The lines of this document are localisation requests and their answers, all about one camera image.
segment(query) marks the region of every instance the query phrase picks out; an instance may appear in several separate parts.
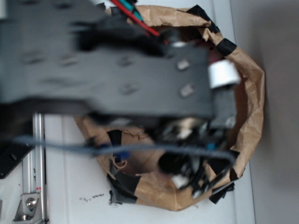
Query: wire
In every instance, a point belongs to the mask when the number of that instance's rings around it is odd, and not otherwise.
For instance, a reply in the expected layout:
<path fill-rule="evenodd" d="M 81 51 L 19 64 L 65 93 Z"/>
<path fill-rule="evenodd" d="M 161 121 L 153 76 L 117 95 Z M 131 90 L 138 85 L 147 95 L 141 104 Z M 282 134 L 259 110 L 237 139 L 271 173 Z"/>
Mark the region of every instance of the wire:
<path fill-rule="evenodd" d="M 78 145 L 61 145 L 57 143 L 37 141 L 32 138 L 30 135 L 22 135 L 16 138 L 11 139 L 12 142 L 33 145 L 33 146 L 43 146 L 50 147 L 53 149 L 66 150 L 73 153 L 79 154 L 92 154 L 94 156 L 104 155 L 104 154 L 117 154 L 120 152 L 128 151 L 147 151 L 147 150 L 157 150 L 163 149 L 164 151 L 177 154 L 188 154 L 193 156 L 203 156 L 206 158 L 214 159 L 224 159 L 230 163 L 232 167 L 235 163 L 235 157 L 230 152 L 221 152 L 221 151 L 207 151 L 204 148 L 200 147 L 191 147 L 191 146 L 174 146 L 174 145 L 123 145 L 116 147 L 102 147 L 102 148 L 93 148 L 86 146 Z"/>
<path fill-rule="evenodd" d="M 133 13 L 131 13 L 129 10 L 127 10 L 126 7 L 124 7 L 118 0 L 111 0 L 124 14 L 126 14 L 133 22 L 137 23 L 144 29 L 146 29 L 148 32 L 153 34 L 154 36 L 160 36 L 160 34 L 152 29 L 151 27 L 147 26 L 144 22 L 140 21 Z"/>

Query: white cylinder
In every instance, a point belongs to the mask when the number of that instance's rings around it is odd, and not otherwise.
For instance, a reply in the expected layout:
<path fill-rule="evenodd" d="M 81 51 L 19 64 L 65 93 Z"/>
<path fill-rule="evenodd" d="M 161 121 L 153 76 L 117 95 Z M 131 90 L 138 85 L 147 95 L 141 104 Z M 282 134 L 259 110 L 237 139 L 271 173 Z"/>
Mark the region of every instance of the white cylinder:
<path fill-rule="evenodd" d="M 222 60 L 211 64 L 208 71 L 211 89 L 230 84 L 237 85 L 241 81 L 235 64 L 229 60 Z"/>

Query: metal bracket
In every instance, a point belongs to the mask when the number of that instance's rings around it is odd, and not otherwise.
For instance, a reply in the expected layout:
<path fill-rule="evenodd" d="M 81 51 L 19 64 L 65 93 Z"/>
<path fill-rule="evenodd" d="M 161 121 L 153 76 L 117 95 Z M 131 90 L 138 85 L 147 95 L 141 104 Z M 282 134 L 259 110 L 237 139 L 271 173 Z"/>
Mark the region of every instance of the metal bracket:
<path fill-rule="evenodd" d="M 40 194 L 21 195 L 21 201 L 13 224 L 43 224 Z"/>
<path fill-rule="evenodd" d="M 33 135 L 44 139 L 41 114 L 33 116 Z M 48 219 L 44 157 L 44 148 L 36 146 L 23 159 L 23 194 L 13 224 L 43 224 Z"/>

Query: white surface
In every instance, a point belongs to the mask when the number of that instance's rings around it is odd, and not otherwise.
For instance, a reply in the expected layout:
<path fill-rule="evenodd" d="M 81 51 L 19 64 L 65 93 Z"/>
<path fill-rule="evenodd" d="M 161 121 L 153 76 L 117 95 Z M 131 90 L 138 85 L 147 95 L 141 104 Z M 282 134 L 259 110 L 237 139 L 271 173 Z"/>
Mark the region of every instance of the white surface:
<path fill-rule="evenodd" d="M 72 117 L 46 116 L 46 140 L 83 143 Z M 47 149 L 49 216 L 52 224 L 156 223 L 254 224 L 250 172 L 224 200 L 208 199 L 181 212 L 141 205 L 109 205 L 109 186 L 95 158 Z"/>
<path fill-rule="evenodd" d="M 106 8 L 115 6 L 109 0 L 91 0 L 95 4 L 104 2 Z M 191 8 L 195 5 L 201 6 L 208 16 L 214 19 L 213 1 L 212 0 L 138 0 L 137 5 L 165 6 L 174 8 Z"/>
<path fill-rule="evenodd" d="M 6 179 L 0 180 L 0 201 L 2 208 L 0 211 L 0 224 L 10 224 L 17 212 L 22 187 L 22 163 L 20 163 Z"/>
<path fill-rule="evenodd" d="M 261 142 L 250 161 L 257 224 L 299 223 L 299 1 L 231 0 L 236 43 L 266 72 Z"/>

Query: bolt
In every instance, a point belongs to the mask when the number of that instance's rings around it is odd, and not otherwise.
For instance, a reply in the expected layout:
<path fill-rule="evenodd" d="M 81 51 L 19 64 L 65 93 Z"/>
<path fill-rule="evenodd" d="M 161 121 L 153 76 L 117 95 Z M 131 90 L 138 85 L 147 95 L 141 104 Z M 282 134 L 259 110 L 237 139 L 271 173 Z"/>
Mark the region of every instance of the bolt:
<path fill-rule="evenodd" d="M 124 95 L 132 94 L 133 92 L 136 92 L 138 90 L 138 86 L 136 83 L 129 83 L 125 84 L 120 88 L 120 91 Z"/>
<path fill-rule="evenodd" d="M 62 55 L 60 59 L 60 64 L 62 66 L 69 66 L 78 62 L 79 60 L 74 54 Z"/>
<path fill-rule="evenodd" d="M 235 123 L 236 123 L 235 116 L 231 116 L 226 120 L 225 126 L 227 128 L 233 128 L 235 126 Z"/>
<path fill-rule="evenodd" d="M 44 60 L 43 53 L 40 50 L 28 51 L 23 54 L 22 61 L 25 64 L 34 64 Z"/>
<path fill-rule="evenodd" d="M 186 70 L 189 67 L 190 67 L 190 62 L 185 58 L 177 62 L 177 68 L 180 71 Z"/>
<path fill-rule="evenodd" d="M 25 221 L 28 219 L 29 219 L 29 216 L 27 214 L 21 215 L 21 220 Z"/>
<path fill-rule="evenodd" d="M 180 95 L 183 98 L 186 98 L 194 93 L 194 85 L 187 84 L 180 90 Z"/>
<path fill-rule="evenodd" d="M 31 209 L 36 206 L 36 200 L 34 200 L 34 198 L 28 198 L 26 201 L 26 205 Z"/>

